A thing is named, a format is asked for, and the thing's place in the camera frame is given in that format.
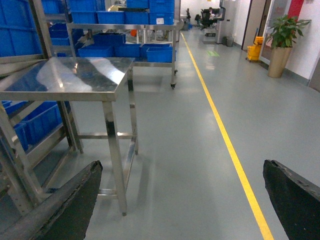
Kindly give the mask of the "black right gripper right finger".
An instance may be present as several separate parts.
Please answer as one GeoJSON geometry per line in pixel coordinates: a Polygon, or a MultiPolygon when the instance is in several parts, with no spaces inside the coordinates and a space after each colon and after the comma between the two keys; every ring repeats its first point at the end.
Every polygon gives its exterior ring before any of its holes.
{"type": "Polygon", "coordinates": [[[320,187],[276,160],[264,161],[263,178],[287,237],[290,240],[318,240],[320,187]]]}

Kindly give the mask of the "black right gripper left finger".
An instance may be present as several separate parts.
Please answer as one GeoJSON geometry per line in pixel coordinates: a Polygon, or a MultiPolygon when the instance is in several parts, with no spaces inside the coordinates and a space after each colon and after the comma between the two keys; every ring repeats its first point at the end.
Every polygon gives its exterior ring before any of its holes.
{"type": "Polygon", "coordinates": [[[94,211],[103,166],[93,161],[39,206],[1,232],[2,240],[83,240],[94,211]]]}

